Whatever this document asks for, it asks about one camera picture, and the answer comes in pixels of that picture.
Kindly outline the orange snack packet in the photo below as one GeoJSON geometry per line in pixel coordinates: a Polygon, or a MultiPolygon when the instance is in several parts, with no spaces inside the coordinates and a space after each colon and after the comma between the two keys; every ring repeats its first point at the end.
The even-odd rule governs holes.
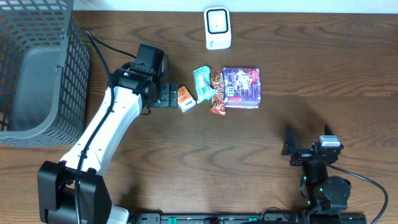
{"type": "Polygon", "coordinates": [[[181,86],[178,89],[177,101],[178,101],[178,107],[181,109],[183,113],[192,109],[197,104],[196,100],[190,94],[186,86],[181,86]]]}

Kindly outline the teal snack packet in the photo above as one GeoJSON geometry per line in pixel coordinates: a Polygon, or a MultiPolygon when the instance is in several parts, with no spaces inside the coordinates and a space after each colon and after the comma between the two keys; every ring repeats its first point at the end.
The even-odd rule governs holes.
{"type": "Polygon", "coordinates": [[[202,66],[193,71],[197,103],[210,100],[217,93],[210,85],[210,67],[202,66]]]}

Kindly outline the purple snack box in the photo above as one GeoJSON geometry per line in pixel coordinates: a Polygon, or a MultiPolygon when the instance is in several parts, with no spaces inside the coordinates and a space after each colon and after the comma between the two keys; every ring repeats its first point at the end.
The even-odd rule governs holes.
{"type": "Polygon", "coordinates": [[[257,109],[261,102],[258,68],[222,69],[224,104],[227,108],[257,109]]]}

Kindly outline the red-brown candy bar wrapper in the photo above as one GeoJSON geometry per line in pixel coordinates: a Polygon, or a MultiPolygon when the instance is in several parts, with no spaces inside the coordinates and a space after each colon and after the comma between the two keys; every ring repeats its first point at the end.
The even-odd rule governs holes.
{"type": "Polygon", "coordinates": [[[214,114],[226,115],[224,104],[224,90],[223,90],[223,76],[221,70],[210,68],[210,85],[212,89],[216,90],[211,102],[212,107],[210,111],[214,114]]]}

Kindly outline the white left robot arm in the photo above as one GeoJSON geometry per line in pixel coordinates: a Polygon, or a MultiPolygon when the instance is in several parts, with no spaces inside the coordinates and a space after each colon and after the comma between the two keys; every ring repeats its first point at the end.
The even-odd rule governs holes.
{"type": "Polygon", "coordinates": [[[176,108],[177,88],[162,82],[169,58],[142,44],[133,62],[110,75],[102,104],[77,143],[59,162],[45,161],[37,174],[43,223],[131,223],[132,213],[112,203],[105,184],[124,133],[143,108],[176,108]]]}

